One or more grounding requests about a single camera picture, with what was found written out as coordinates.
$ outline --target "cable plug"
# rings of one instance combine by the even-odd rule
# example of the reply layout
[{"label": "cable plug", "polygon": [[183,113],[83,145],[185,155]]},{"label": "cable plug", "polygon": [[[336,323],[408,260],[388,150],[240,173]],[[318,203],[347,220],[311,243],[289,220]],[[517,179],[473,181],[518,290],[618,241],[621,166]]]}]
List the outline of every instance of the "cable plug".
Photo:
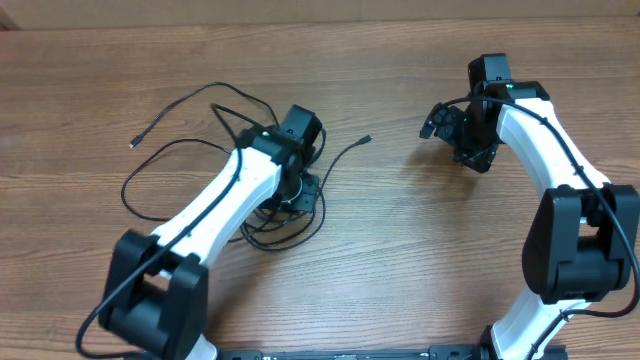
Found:
[{"label": "cable plug", "polygon": [[137,135],[136,137],[134,137],[133,140],[131,140],[131,142],[129,143],[129,147],[131,149],[136,147],[136,145],[138,145],[140,141],[142,141],[142,137],[143,137],[142,135]]},{"label": "cable plug", "polygon": [[362,139],[358,140],[356,142],[356,144],[362,145],[362,144],[368,143],[369,141],[371,141],[371,136],[367,135],[367,136],[363,137]]}]

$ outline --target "wooden tabletop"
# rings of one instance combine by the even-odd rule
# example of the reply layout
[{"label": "wooden tabletop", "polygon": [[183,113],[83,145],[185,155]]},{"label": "wooden tabletop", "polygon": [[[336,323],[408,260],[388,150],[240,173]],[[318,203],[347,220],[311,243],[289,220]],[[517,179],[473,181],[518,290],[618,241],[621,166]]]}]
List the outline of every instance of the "wooden tabletop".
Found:
[{"label": "wooden tabletop", "polygon": [[[324,227],[281,254],[228,245],[211,273],[208,338],[265,351],[426,348],[475,342],[524,286],[520,252],[538,206],[513,152],[483,175],[418,138],[431,108],[468,91],[466,66],[505,52],[538,80],[566,131],[617,184],[640,188],[640,19],[425,21],[0,33],[0,358],[75,359],[80,322],[101,299],[114,243],[151,231],[120,203],[122,181],[164,143],[231,141],[211,89],[131,138],[168,103],[211,81],[316,112],[328,133],[312,172],[373,141],[327,182]],[[235,129],[246,125],[232,120]],[[171,216],[226,158],[183,145],[129,189]],[[631,286],[597,309],[623,307]],[[640,357],[640,314],[576,318],[555,338],[575,359]],[[122,348],[92,327],[86,346]]]}]

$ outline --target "wood grain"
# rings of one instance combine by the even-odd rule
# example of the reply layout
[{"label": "wood grain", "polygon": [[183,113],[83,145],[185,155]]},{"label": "wood grain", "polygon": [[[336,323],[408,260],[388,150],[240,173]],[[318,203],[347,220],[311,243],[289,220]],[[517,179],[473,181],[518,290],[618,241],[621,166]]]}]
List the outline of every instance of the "wood grain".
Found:
[{"label": "wood grain", "polygon": [[[315,111],[328,141],[325,227],[283,254],[229,245],[211,276],[208,337],[223,349],[424,348],[473,342],[523,287],[520,251],[536,194],[503,146],[489,173],[418,138],[431,107],[467,92],[466,65],[506,52],[540,81],[583,154],[640,187],[640,20],[426,21],[0,33],[0,358],[74,359],[75,331],[99,301],[114,243],[150,231],[121,206],[121,182],[164,143],[230,146],[212,89],[178,107],[134,150],[169,102],[227,81],[273,105]],[[244,124],[232,120],[236,129]],[[225,157],[183,145],[132,182],[141,211],[171,215]],[[618,308],[630,289],[595,308]],[[575,359],[636,359],[640,317],[577,318],[556,338]],[[96,351],[122,348],[95,327]]]}]

